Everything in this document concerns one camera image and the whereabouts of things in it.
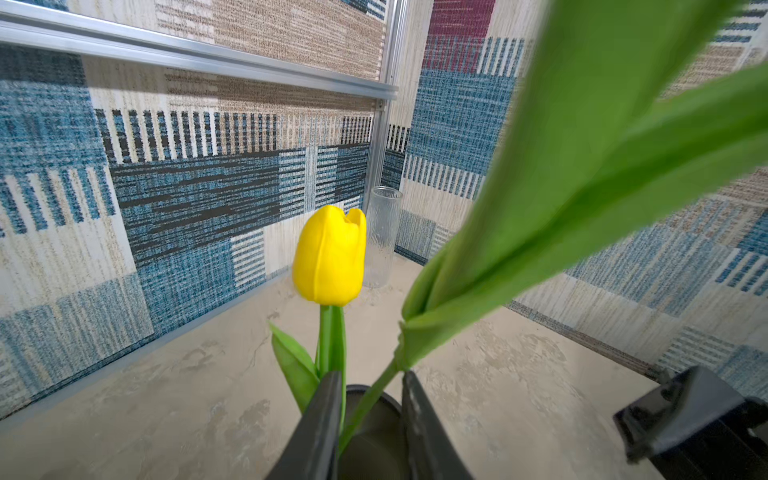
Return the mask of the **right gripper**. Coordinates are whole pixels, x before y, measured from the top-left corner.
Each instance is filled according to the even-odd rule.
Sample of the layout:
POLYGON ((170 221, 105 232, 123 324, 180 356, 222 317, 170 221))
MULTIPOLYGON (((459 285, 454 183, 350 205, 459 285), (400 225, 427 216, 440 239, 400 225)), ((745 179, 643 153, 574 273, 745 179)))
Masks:
POLYGON ((652 457, 665 479, 765 479, 767 403, 755 397, 743 402, 713 371, 694 366, 613 420, 627 461, 652 457))

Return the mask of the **yellow tulip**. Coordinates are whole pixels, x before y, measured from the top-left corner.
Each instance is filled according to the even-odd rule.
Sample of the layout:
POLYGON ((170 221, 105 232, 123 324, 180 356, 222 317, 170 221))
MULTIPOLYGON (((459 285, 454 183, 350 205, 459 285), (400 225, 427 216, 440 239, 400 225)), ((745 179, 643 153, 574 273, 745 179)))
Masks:
POLYGON ((309 406, 326 374, 346 374, 344 307, 362 290, 366 245, 366 217, 356 208, 344 212, 326 205, 300 233, 292 280, 303 299, 319 306, 315 355, 276 325, 270 326, 275 358, 300 411, 309 406))

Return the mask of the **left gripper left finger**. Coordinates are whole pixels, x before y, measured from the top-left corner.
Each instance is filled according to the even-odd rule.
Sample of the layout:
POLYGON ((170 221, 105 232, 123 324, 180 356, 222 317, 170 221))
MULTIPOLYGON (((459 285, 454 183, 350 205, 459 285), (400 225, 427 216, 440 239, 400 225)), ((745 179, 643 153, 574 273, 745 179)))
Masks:
POLYGON ((267 480, 336 479, 342 413, 342 374, 329 372, 319 384, 267 480))

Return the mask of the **white tulip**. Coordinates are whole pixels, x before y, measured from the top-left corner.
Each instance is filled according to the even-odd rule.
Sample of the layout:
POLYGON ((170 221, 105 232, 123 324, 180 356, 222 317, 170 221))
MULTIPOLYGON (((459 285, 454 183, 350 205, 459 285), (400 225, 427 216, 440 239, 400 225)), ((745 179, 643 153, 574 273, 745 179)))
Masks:
POLYGON ((394 356, 346 420, 346 447, 399 372, 518 294, 767 159, 767 68, 665 89, 739 1, 550 1, 503 144, 461 229, 422 269, 394 356))

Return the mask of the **black cylindrical vase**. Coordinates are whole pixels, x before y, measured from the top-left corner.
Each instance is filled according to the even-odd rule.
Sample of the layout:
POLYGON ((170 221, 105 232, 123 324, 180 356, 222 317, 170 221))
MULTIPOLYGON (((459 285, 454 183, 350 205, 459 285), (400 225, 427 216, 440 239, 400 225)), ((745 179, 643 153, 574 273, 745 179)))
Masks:
POLYGON ((400 404, 383 393, 342 453, 337 478, 410 479, 400 420, 400 404))

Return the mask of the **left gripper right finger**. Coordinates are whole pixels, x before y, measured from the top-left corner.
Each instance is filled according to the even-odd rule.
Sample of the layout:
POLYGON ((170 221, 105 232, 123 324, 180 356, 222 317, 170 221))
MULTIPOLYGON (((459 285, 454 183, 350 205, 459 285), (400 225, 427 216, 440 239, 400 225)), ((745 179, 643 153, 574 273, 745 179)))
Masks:
POLYGON ((412 479, 472 479, 413 371, 402 379, 401 425, 412 479))

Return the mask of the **clear glass vase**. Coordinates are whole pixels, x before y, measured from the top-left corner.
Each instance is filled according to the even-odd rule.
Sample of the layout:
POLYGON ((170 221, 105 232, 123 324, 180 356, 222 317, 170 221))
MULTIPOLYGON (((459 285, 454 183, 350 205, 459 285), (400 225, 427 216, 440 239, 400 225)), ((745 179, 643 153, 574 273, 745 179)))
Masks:
POLYGON ((364 285, 381 288, 389 280, 401 217, 403 194, 392 187, 376 186, 368 203, 368 238, 364 285))

